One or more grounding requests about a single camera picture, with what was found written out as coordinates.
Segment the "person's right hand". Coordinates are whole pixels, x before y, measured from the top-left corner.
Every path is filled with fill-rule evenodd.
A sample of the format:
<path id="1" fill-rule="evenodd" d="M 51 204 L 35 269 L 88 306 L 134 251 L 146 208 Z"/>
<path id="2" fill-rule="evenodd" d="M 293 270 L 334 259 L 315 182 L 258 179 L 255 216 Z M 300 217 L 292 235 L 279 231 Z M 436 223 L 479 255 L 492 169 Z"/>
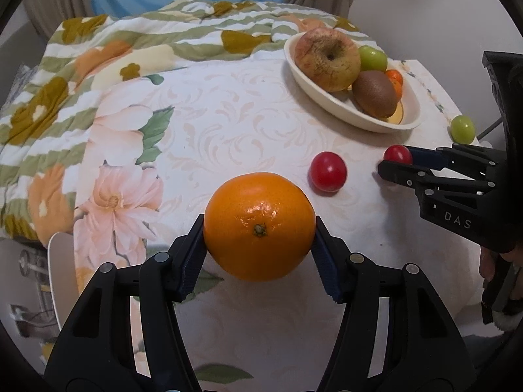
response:
<path id="1" fill-rule="evenodd" d="M 496 270 L 495 257 L 502 257 L 505 261 L 514 263 L 516 266 L 522 267 L 523 250 L 521 246 L 517 246 L 510 252 L 497 254 L 485 247 L 481 247 L 479 273 L 485 281 L 492 281 L 494 278 Z M 522 299 L 522 272 L 518 274 L 516 285 L 512 290 L 511 297 L 513 300 Z"/>

